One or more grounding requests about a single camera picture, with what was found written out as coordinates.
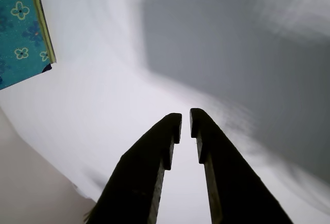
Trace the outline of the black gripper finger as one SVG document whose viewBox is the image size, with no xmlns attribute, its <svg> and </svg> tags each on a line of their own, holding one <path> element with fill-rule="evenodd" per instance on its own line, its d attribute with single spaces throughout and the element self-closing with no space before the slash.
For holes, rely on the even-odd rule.
<svg viewBox="0 0 330 224">
<path fill-rule="evenodd" d="M 212 118 L 190 110 L 191 137 L 204 165 L 212 223 L 291 223 L 277 199 Z"/>
<path fill-rule="evenodd" d="M 166 115 L 121 156 L 87 223 L 156 223 L 181 125 L 181 114 Z"/>
</svg>

